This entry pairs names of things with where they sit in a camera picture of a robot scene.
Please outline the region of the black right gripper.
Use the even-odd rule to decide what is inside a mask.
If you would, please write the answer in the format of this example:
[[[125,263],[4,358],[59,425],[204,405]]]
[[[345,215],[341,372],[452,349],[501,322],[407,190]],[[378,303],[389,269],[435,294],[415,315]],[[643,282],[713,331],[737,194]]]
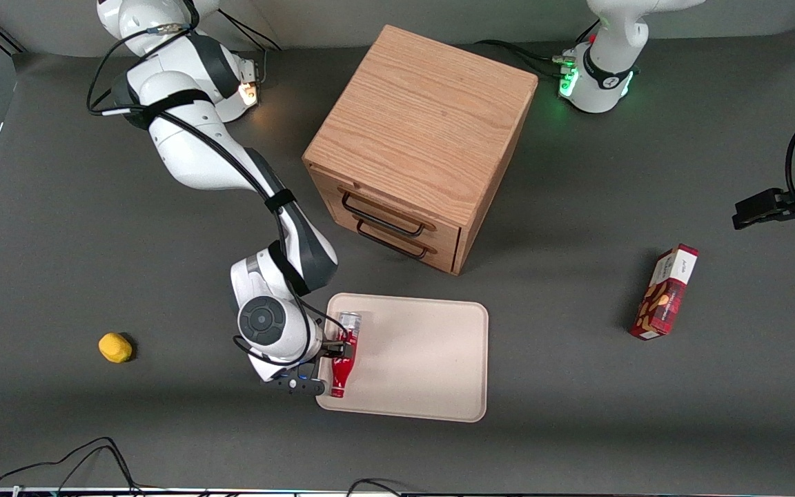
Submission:
[[[325,331],[316,330],[313,337],[313,361],[318,362],[322,358],[333,358],[336,360],[352,360],[355,356],[355,346],[348,342],[349,333],[343,329],[337,329],[334,333],[334,342],[328,340]]]

